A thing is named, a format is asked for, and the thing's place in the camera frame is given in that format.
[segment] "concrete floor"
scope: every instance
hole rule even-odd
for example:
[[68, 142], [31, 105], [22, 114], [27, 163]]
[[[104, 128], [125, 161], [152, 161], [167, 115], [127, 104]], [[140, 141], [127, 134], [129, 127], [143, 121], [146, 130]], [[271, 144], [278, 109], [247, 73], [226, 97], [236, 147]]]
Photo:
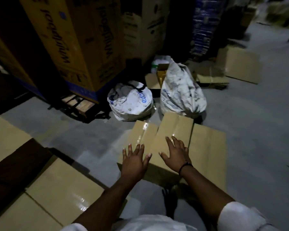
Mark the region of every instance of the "concrete floor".
[[[272, 224], [289, 230], [289, 30], [252, 24], [248, 49], [260, 55], [262, 82], [231, 79], [227, 90], [204, 89], [205, 126], [227, 133], [227, 189], [235, 200], [256, 207]], [[2, 114], [45, 147], [55, 147], [87, 167], [107, 186], [119, 177], [116, 159], [133, 122], [70, 119], [37, 98]], [[150, 121], [159, 124], [158, 112]], [[162, 188], [142, 180], [121, 217], [166, 214]], [[179, 200], [175, 220], [205, 230], [196, 211]]]

